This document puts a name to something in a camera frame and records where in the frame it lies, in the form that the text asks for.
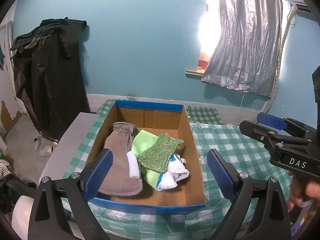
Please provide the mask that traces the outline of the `person's right hand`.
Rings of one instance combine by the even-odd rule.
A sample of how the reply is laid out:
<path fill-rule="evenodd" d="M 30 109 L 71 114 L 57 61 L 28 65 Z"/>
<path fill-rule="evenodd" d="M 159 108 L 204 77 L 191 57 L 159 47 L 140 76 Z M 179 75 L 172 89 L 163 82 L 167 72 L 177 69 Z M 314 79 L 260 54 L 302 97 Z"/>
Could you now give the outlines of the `person's right hand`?
<path fill-rule="evenodd" d="M 293 172 L 289 171 L 288 174 L 291 176 L 290 194 L 287 200 L 288 209 L 292 210 L 294 206 L 300 205 L 303 197 L 308 196 L 309 198 L 314 199 L 313 205 L 310 207 L 308 214 L 314 216 L 319 208 L 319 183 L 310 180 L 306 184 L 303 184 Z"/>

